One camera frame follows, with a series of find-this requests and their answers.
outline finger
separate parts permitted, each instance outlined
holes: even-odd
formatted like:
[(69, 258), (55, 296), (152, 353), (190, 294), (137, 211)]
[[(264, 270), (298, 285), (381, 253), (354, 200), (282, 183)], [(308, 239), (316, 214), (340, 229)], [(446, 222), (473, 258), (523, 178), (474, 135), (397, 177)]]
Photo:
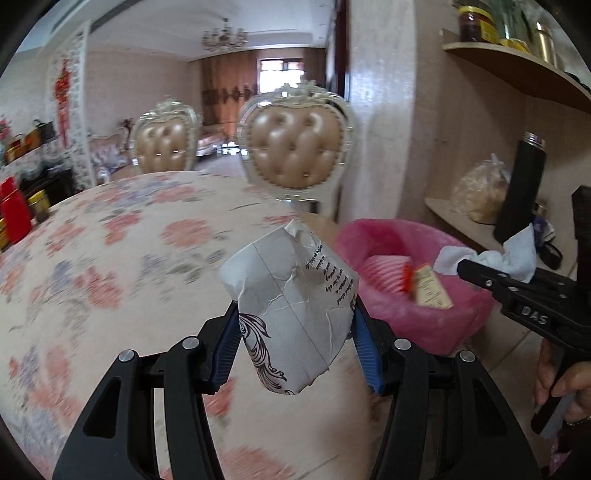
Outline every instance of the finger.
[(589, 413), (576, 400), (572, 402), (564, 415), (565, 421), (575, 423), (589, 417)]
[(552, 363), (552, 344), (547, 339), (542, 339), (542, 346), (540, 347), (539, 362), (545, 364)]
[(545, 388), (542, 385), (542, 382), (539, 379), (537, 379), (535, 381), (535, 387), (534, 387), (534, 398), (535, 398), (536, 405), (543, 405), (544, 403), (546, 403), (548, 401), (549, 396), (550, 396), (550, 389)]
[(538, 363), (538, 380), (540, 383), (546, 388), (550, 390), (552, 385), (554, 385), (554, 380), (556, 379), (556, 369), (552, 363)]
[(553, 397), (591, 388), (591, 362), (579, 362), (570, 367), (552, 389)]

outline curtain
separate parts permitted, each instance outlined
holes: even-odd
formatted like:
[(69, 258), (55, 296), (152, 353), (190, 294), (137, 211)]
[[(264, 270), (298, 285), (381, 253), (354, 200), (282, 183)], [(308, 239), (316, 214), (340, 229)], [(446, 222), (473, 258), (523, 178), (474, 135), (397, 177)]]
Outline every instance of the curtain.
[(304, 48), (304, 73), (306, 80), (314, 80), (324, 88), (326, 84), (326, 49)]
[(257, 52), (226, 53), (201, 62), (203, 123), (219, 125), (232, 140), (236, 137), (240, 108), (258, 91)]

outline glass jar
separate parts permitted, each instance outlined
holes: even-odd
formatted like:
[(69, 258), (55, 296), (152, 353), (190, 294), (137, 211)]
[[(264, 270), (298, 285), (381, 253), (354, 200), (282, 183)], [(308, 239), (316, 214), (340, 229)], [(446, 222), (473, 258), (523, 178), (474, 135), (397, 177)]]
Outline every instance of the glass jar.
[(47, 198), (45, 190), (37, 192), (35, 195), (29, 197), (29, 207), (35, 215), (37, 223), (43, 223), (49, 218), (49, 208), (51, 207), (51, 204), (49, 203), (49, 198)]
[(500, 44), (532, 53), (531, 27), (520, 0), (492, 0)]
[(484, 43), (499, 43), (492, 15), (482, 8), (466, 5), (458, 9), (460, 40)]

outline white tissue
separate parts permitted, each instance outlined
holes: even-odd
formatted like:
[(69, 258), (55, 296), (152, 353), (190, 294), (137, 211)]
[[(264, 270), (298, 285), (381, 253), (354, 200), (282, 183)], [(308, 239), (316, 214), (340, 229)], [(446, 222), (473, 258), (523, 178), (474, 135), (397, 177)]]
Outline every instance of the white tissue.
[(537, 254), (534, 245), (534, 228), (531, 224), (513, 235), (503, 244), (504, 255), (488, 250), (478, 255), (468, 247), (443, 247), (433, 270), (443, 275), (457, 275), (457, 265), (462, 260), (473, 262), (507, 273), (514, 280), (529, 283), (534, 276)]

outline pink trash bin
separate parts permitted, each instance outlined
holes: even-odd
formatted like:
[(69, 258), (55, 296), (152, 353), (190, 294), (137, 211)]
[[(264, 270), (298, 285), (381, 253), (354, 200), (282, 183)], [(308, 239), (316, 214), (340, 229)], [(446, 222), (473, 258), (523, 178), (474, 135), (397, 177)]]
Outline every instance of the pink trash bin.
[[(464, 245), (452, 236), (406, 220), (362, 219), (346, 225), (337, 237), (336, 252), (354, 270), (373, 255), (406, 255), (413, 268), (433, 266), (442, 247)], [(359, 281), (359, 296), (368, 313), (385, 320), (397, 336), (435, 355), (450, 355), (476, 333), (491, 315), (494, 300), (487, 290), (457, 276), (437, 274), (453, 302), (449, 310), (416, 305), (403, 294), (384, 293)]]

